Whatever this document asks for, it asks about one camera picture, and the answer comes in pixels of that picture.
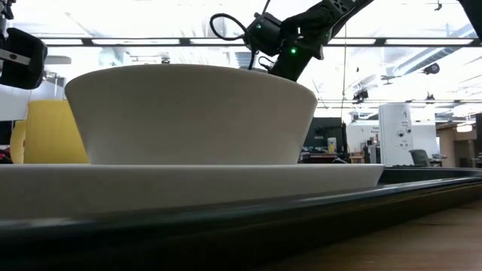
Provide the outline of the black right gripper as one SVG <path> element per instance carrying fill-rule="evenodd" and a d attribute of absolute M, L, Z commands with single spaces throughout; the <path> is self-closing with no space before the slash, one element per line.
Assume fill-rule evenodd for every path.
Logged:
<path fill-rule="evenodd" d="M 311 59 L 309 54 L 302 52 L 281 53 L 269 70 L 269 74 L 296 82 Z"/>

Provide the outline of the white round plate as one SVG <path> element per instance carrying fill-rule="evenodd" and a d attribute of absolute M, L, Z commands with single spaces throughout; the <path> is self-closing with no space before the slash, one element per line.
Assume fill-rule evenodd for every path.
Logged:
<path fill-rule="evenodd" d="M 0 166 L 0 219 L 197 206 L 374 187 L 383 164 Z"/>

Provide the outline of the beige ceramic bowl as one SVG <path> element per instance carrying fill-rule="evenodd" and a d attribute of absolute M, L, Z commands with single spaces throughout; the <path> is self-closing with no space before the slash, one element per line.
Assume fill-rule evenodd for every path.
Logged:
<path fill-rule="evenodd" d="M 67 83 L 95 165 L 290 165 L 317 106 L 306 87 L 212 65 L 132 65 Z"/>

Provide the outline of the white tower appliance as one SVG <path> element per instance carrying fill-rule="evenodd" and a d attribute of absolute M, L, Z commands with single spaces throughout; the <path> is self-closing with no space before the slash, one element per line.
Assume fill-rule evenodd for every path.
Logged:
<path fill-rule="evenodd" d="M 380 154 L 386 166 L 411 166 L 413 158 L 412 123 L 407 103 L 379 106 Z"/>

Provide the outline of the black aluminium rig frame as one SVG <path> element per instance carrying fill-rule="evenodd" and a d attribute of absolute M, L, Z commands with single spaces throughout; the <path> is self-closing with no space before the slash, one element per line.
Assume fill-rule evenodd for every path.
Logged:
<path fill-rule="evenodd" d="M 482 0 L 458 0 L 477 36 L 482 40 Z"/>

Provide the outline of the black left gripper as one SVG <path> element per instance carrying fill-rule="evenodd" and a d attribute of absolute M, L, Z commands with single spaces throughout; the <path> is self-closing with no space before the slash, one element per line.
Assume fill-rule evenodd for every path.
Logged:
<path fill-rule="evenodd" d="M 0 84 L 34 90 L 42 82 L 47 45 L 39 38 L 16 28 L 0 35 Z"/>

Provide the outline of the black plastic serving tray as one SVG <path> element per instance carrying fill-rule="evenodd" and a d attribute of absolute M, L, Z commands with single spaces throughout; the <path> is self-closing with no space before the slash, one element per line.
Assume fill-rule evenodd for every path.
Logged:
<path fill-rule="evenodd" d="M 0 220 L 0 271 L 257 267 L 482 199 L 482 169 L 395 167 L 372 188 L 61 221 Z"/>

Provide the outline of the black computer monitor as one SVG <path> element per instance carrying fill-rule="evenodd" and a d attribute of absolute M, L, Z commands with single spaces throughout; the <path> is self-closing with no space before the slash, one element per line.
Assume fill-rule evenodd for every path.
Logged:
<path fill-rule="evenodd" d="M 328 148 L 328 138 L 336 139 L 336 152 L 347 152 L 346 124 L 339 117 L 314 117 L 308 129 L 303 148 Z"/>

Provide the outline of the yellow plastic cup with handle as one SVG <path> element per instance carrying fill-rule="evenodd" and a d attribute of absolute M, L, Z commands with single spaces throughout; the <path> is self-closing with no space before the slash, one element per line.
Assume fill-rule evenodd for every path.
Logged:
<path fill-rule="evenodd" d="M 26 119 L 14 124 L 9 148 L 14 164 L 89 162 L 66 100 L 30 102 Z"/>

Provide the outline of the small grey office chair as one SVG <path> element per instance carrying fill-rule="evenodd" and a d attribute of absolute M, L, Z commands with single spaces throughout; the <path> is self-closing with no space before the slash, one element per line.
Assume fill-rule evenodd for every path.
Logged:
<path fill-rule="evenodd" d="M 428 154 L 423 149 L 413 149 L 409 151 L 413 164 L 418 167 L 430 167 L 430 159 Z"/>

